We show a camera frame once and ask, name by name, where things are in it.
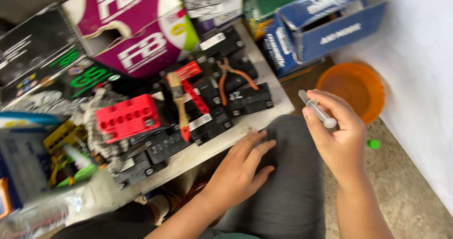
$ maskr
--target orange plastic bowl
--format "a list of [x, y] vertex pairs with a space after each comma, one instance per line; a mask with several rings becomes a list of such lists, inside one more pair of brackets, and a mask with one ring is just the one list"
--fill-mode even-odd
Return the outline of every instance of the orange plastic bowl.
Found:
[[366, 125], [377, 119], [384, 107], [384, 87], [372, 68], [344, 63], [327, 69], [316, 83], [346, 100]]

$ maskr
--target concrete floor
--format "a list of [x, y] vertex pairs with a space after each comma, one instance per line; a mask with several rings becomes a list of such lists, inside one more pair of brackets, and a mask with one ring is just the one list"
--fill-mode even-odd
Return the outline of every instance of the concrete floor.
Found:
[[[332, 64], [329, 59], [311, 72], [284, 84], [284, 89], [296, 108], [295, 115], [301, 115], [304, 106], [297, 97], [297, 91], [313, 89], [320, 74]], [[377, 119], [371, 123], [366, 133], [369, 139], [381, 142], [380, 149], [367, 149], [365, 166], [394, 236], [397, 239], [453, 239], [452, 216], [383, 121]], [[175, 178], [169, 186], [178, 188], [180, 194], [187, 192], [194, 181], [198, 183], [208, 179], [224, 155], [225, 153], [219, 154], [194, 167]], [[324, 174], [327, 239], [337, 239], [337, 182], [326, 166]]]

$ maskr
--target white table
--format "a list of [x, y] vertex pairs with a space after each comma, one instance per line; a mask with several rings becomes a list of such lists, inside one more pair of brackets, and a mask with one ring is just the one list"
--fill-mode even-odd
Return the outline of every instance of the white table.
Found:
[[257, 83], [267, 82], [274, 101], [274, 108], [260, 111], [233, 121], [234, 127], [207, 143], [197, 146], [192, 144], [169, 158], [167, 168], [141, 180], [123, 190], [119, 190], [107, 171], [94, 174], [86, 185], [76, 189], [82, 196], [83, 208], [72, 215], [66, 225], [89, 219], [95, 215], [112, 211], [133, 201], [143, 193], [159, 187], [201, 162], [233, 146], [245, 136], [249, 128], [263, 129], [276, 117], [294, 111], [294, 106], [275, 77], [265, 58], [252, 40], [241, 21], [235, 22], [235, 29], [245, 44], [246, 54], [258, 71]]

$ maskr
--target pliers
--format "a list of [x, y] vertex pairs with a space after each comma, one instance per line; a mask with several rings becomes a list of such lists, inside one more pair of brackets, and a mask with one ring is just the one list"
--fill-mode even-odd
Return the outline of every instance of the pliers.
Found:
[[225, 56], [223, 57], [223, 64], [222, 64], [222, 62], [220, 62], [218, 60], [216, 62], [217, 62], [218, 67], [222, 70], [222, 77], [219, 80], [219, 92], [220, 92], [220, 99], [222, 100], [222, 104], [224, 106], [226, 106], [228, 103], [227, 96], [225, 94], [225, 89], [224, 89], [225, 80], [227, 79], [228, 72], [241, 75], [248, 81], [248, 83], [250, 84], [250, 86], [253, 89], [255, 89], [255, 90], [259, 89], [258, 86], [253, 82], [253, 79], [250, 76], [248, 76], [245, 72], [233, 69], [230, 66], [228, 58], [226, 58]]

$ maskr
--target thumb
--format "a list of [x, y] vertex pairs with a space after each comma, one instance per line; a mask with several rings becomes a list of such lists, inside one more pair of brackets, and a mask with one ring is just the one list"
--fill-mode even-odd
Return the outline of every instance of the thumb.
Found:
[[266, 166], [261, 171], [255, 175], [250, 183], [250, 191], [253, 195], [256, 191], [267, 181], [269, 174], [275, 170], [274, 166]]
[[329, 132], [327, 132], [323, 122], [316, 116], [316, 114], [314, 114], [311, 108], [304, 107], [302, 109], [302, 113], [316, 146], [326, 145], [332, 140], [332, 136]]

